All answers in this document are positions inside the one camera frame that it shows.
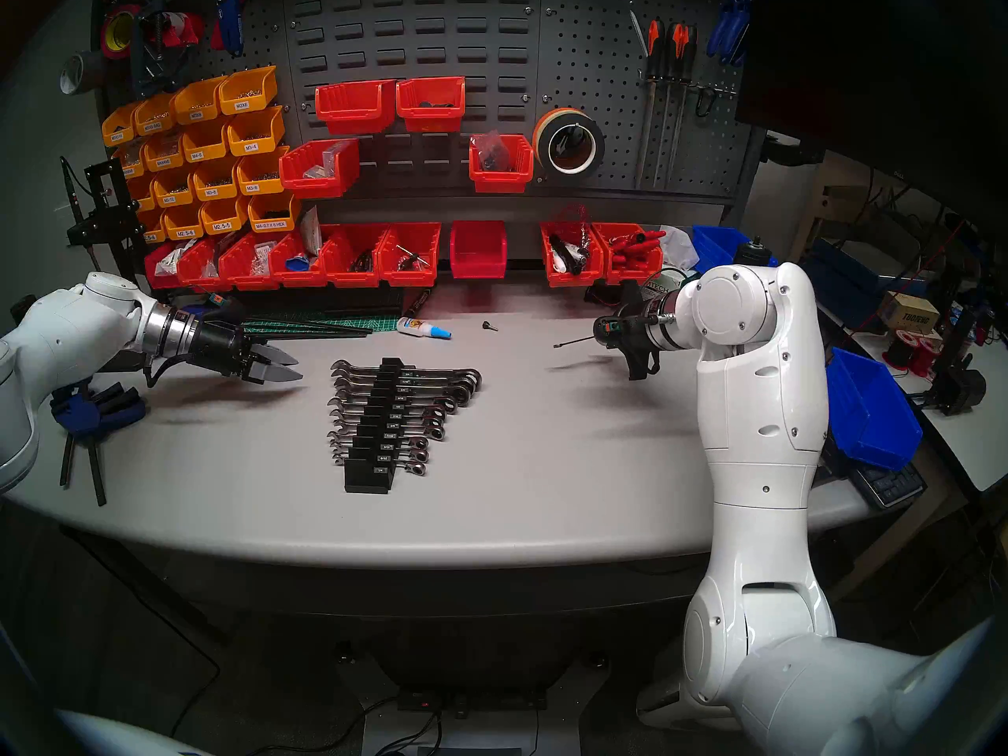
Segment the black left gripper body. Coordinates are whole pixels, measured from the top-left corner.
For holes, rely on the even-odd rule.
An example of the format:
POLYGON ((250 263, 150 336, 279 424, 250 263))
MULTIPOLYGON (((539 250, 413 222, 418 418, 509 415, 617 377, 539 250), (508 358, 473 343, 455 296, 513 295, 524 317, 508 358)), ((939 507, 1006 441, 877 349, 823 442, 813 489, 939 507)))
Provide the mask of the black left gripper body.
POLYGON ((188 342, 188 364, 226 377, 264 383, 268 357, 258 342, 222 322, 198 322, 188 342))

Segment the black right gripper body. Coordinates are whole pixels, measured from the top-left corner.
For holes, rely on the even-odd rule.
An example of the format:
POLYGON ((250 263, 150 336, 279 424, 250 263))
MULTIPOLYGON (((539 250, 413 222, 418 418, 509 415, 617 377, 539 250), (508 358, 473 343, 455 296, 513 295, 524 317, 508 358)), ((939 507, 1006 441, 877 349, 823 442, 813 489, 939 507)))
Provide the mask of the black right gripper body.
POLYGON ((649 331, 656 326, 671 323, 671 313, 627 313, 602 316, 596 319, 596 335, 622 335, 622 351, 658 351, 649 331))

